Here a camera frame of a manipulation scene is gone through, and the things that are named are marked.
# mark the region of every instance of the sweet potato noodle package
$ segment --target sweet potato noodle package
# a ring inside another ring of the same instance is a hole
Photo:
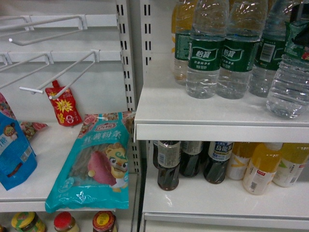
[[[86,115],[45,210],[128,208],[127,146],[135,112]]]
[[[35,156],[15,115],[0,93],[0,182],[6,190],[27,180],[37,167]]]

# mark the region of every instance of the store shelf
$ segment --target store shelf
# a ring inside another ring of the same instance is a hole
[[[0,212],[45,211],[45,201],[80,131],[81,124],[63,127],[48,123],[48,127],[38,132],[31,140],[37,155],[38,166],[21,185],[8,191],[0,185]],[[129,174],[129,211],[133,214],[137,191],[138,174]],[[95,210],[81,208],[77,211]]]
[[[309,114],[275,116],[266,99],[190,97],[169,69],[169,54],[152,54],[135,117],[137,140],[202,140],[309,143]]]
[[[262,196],[249,194],[241,181],[226,178],[221,184],[207,182],[200,170],[192,178],[180,175],[175,190],[157,184],[158,170],[149,155],[143,219],[222,226],[259,228],[309,228],[309,168],[292,188],[269,185]]]

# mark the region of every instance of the green label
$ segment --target green label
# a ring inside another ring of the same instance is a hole
[[[190,41],[188,66],[200,71],[215,71],[220,68],[220,60],[224,41]]]
[[[175,58],[179,60],[188,60],[189,55],[190,32],[182,31],[176,33],[175,37]]]
[[[226,39],[220,66],[232,72],[252,70],[258,42],[240,42]]]
[[[271,40],[262,37],[259,43],[254,64],[267,70],[277,70],[284,53],[285,41]]]
[[[285,53],[293,58],[309,62],[308,39],[301,37],[301,32],[309,25],[308,21],[286,23]]]

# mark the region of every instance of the white bottle label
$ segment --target white bottle label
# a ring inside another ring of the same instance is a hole
[[[233,180],[241,180],[245,175],[250,158],[242,158],[232,153],[226,175]]]
[[[252,163],[252,160],[249,162],[249,166],[243,178],[243,186],[245,189],[254,194],[261,195],[266,190],[267,186],[271,183],[276,172],[274,173],[265,173],[261,170],[258,170]]]
[[[296,182],[305,166],[306,164],[297,164],[281,159],[273,182],[282,187],[290,187]]]

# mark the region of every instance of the snack bag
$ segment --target snack bag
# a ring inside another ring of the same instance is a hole
[[[55,96],[63,88],[55,80],[53,81],[53,88],[46,88],[45,92],[48,97]],[[76,109],[75,98],[69,88],[59,98],[50,100],[50,102],[54,107],[58,123],[61,126],[72,127],[83,121]]]
[[[0,182],[9,190],[27,180],[36,167],[35,153],[0,93]]]
[[[128,208],[129,130],[135,112],[86,115],[45,210]]]

